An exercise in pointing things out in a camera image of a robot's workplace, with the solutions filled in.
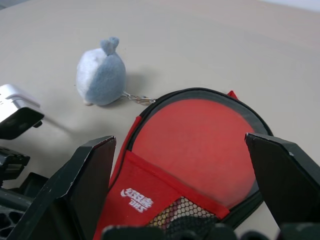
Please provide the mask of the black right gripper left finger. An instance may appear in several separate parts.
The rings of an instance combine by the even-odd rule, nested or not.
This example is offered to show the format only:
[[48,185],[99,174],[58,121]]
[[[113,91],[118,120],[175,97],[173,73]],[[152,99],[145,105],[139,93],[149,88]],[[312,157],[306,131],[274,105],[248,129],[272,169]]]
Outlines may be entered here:
[[93,240],[116,144],[114,136],[90,140],[50,178],[32,172],[10,189],[25,204],[7,204],[7,240]]

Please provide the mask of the red black paddle case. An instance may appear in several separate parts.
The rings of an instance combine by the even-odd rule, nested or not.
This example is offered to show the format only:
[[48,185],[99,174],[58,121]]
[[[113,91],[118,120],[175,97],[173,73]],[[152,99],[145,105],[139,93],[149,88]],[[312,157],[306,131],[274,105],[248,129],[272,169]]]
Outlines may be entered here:
[[102,240],[104,228],[111,226],[156,227],[165,240],[174,240],[185,231],[204,238],[215,224],[237,228],[262,204],[255,175],[253,192],[237,205],[226,207],[133,153],[138,132],[156,111],[189,99],[227,106],[250,124],[252,131],[247,133],[272,135],[266,122],[233,92],[195,87],[161,96],[135,119],[123,142],[93,240]]

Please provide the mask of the blue white plush toy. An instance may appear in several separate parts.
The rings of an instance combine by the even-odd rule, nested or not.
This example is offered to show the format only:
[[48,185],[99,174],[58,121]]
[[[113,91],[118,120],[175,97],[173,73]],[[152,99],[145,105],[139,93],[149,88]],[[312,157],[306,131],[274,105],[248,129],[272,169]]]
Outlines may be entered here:
[[117,54],[119,38],[100,41],[100,47],[87,50],[76,68],[76,89],[87,106],[105,106],[123,96],[126,67]]

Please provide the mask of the red table tennis paddle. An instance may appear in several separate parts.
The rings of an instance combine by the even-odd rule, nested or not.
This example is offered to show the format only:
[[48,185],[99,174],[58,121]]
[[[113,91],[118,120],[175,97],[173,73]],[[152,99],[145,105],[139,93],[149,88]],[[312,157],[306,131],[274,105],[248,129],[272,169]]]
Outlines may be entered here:
[[132,152],[231,208],[256,185],[244,141],[252,131],[238,112],[223,104],[179,100],[157,110],[143,124]]

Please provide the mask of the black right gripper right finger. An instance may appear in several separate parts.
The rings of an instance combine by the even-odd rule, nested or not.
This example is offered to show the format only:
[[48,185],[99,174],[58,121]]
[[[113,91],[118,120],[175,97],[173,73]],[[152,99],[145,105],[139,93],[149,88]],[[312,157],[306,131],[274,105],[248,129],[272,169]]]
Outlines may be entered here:
[[320,166],[296,143],[247,133],[255,178],[274,220],[320,223]]

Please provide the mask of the metal keychain clasp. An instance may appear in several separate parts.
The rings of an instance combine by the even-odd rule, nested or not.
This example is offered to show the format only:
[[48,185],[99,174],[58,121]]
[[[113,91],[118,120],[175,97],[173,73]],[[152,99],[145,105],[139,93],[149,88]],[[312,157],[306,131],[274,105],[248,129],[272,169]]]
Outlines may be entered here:
[[123,92],[122,97],[127,98],[131,101],[136,102],[137,104],[141,105],[150,105],[156,102],[156,99],[154,98],[149,98],[146,96],[138,96],[138,95],[133,95],[127,92]]

